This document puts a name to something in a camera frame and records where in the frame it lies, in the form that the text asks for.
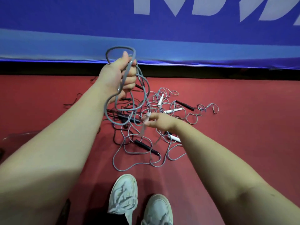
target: forearm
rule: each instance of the forearm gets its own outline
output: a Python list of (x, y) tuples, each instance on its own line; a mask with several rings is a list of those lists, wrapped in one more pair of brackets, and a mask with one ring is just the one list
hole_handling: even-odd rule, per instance
[(65, 199), (93, 145), (105, 100), (101, 87), (93, 85), (60, 118), (3, 162), (0, 182), (5, 185), (0, 185), (0, 202), (39, 208)]
[(265, 183), (246, 162), (189, 124), (179, 121), (177, 134), (217, 206)]

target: left hand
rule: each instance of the left hand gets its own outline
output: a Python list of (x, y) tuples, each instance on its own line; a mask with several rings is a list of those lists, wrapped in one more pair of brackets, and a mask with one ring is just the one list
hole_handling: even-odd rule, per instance
[[(123, 56), (118, 60), (114, 61), (111, 64), (106, 64), (100, 71), (99, 77), (95, 84), (100, 84), (102, 88), (105, 89), (108, 96), (111, 96), (118, 91), (118, 87), (122, 78), (124, 76), (125, 71), (123, 71), (127, 64), (131, 61), (131, 57), (128, 56), (126, 51), (123, 52)], [(125, 80), (125, 84), (123, 86), (123, 90), (118, 95), (118, 99), (124, 97), (127, 92), (135, 87), (135, 81), (137, 80), (136, 68), (137, 60), (134, 60), (132, 66), (130, 68), (129, 74)]]

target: red floor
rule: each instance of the red floor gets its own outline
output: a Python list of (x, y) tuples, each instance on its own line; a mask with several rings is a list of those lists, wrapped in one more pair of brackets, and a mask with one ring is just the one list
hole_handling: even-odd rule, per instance
[[(66, 110), (77, 93), (85, 92), (91, 77), (73, 76), (0, 76), (0, 137), (12, 133), (40, 130)], [(149, 78), (151, 90), (167, 87), (179, 92), (178, 100), (189, 105), (216, 103), (200, 117), (195, 126), (249, 163), (266, 181), (300, 206), (300, 82), (217, 79)], [(106, 121), (78, 184), (70, 194), (69, 225), (82, 224), (107, 207), (108, 194), (123, 173), (112, 166), (117, 146), (113, 130)], [(154, 141), (158, 135), (147, 129)], [(156, 150), (165, 152), (167, 143)], [(183, 153), (176, 148), (171, 156)], [(122, 151), (116, 159), (119, 168), (127, 168), (147, 156), (129, 156)], [(170, 200), (175, 224), (223, 224), (188, 158), (167, 161), (161, 168), (138, 165), (128, 171), (138, 182), (139, 206), (133, 221), (143, 215), (143, 205), (153, 193)]]

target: sneaker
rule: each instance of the sneaker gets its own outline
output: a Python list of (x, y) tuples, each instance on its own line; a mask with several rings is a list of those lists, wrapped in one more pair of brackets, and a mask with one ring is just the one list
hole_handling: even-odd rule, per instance
[(171, 205), (164, 195), (150, 197), (141, 225), (173, 225)]
[(110, 193), (108, 213), (123, 215), (132, 225), (132, 213), (137, 208), (137, 181), (130, 174), (117, 179)]

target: white shoe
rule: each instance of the white shoe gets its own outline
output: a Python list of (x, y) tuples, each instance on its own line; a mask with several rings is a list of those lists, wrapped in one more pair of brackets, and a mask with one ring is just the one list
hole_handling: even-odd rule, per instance
[(137, 208), (137, 181), (130, 174), (117, 179), (110, 193), (108, 213), (123, 215), (132, 225), (132, 213)]
[(141, 225), (173, 225), (171, 205), (164, 195), (150, 197)]

